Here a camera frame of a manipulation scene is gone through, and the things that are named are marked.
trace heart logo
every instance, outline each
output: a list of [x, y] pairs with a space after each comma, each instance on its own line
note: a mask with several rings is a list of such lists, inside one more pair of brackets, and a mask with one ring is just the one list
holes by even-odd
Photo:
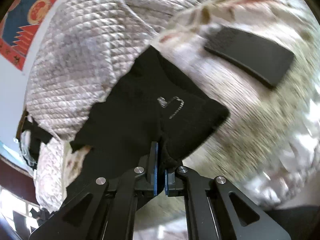
[[159, 104], [163, 107], [166, 108], [171, 102], [173, 102], [174, 100], [177, 100], [180, 102], [180, 106], [178, 107], [178, 109], [172, 114], [170, 115], [169, 119], [172, 119], [179, 111], [180, 109], [183, 107], [184, 105], [184, 101], [178, 97], [173, 97], [169, 100], [169, 102], [167, 102], [163, 97], [159, 97], [158, 98], [158, 102]]

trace metal screw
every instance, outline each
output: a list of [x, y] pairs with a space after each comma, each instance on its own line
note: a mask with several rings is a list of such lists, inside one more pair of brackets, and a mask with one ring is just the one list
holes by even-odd
[[144, 168], [143, 167], [135, 167], [134, 168], [134, 172], [138, 173], [138, 174], [143, 173], [144, 172]]
[[223, 176], [217, 177], [216, 180], [219, 184], [225, 184], [227, 182], [226, 178]]
[[105, 182], [106, 182], [106, 179], [103, 178], [103, 177], [100, 177], [100, 178], [97, 178], [97, 179], [96, 179], [96, 183], [97, 183], [98, 185], [103, 185], [103, 184], [105, 184]]
[[185, 173], [185, 172], [188, 171], [188, 168], [185, 167], [185, 166], [180, 166], [180, 167], [178, 168], [178, 171], [180, 171], [180, 172], [182, 172], [182, 173]]

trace folded black clothing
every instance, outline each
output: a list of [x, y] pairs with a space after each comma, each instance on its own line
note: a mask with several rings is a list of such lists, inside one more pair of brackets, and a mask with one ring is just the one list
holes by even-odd
[[79, 192], [98, 177], [112, 179], [138, 165], [159, 143], [159, 171], [176, 166], [228, 117], [181, 70], [148, 47], [114, 86], [107, 100], [93, 105], [76, 134], [73, 151], [92, 147], [82, 171], [67, 188]]

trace triangular cutout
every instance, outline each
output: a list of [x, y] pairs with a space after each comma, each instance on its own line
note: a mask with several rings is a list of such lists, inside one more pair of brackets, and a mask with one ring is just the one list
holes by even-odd
[[241, 198], [239, 198], [234, 192], [229, 194], [230, 200], [233, 207], [236, 210], [237, 216], [239, 218], [240, 224], [246, 227], [253, 222], [260, 219], [260, 216], [254, 212]]
[[79, 227], [92, 198], [92, 194], [86, 195], [76, 206], [74, 206], [67, 214], [63, 216], [62, 220], [75, 227]]

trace quilted fabric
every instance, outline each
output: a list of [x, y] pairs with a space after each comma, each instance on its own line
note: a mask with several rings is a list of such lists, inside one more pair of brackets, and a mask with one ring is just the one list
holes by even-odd
[[[57, 210], [66, 194], [65, 187], [75, 178], [69, 175], [81, 170], [82, 162], [75, 162], [72, 155], [66, 154], [65, 141], [74, 138], [91, 106], [106, 98], [173, 14], [202, 1], [67, 0], [58, 8], [40, 46], [26, 91], [30, 115], [56, 135], [40, 151], [35, 181], [42, 206]], [[63, 179], [63, 163], [69, 162], [72, 166]]]

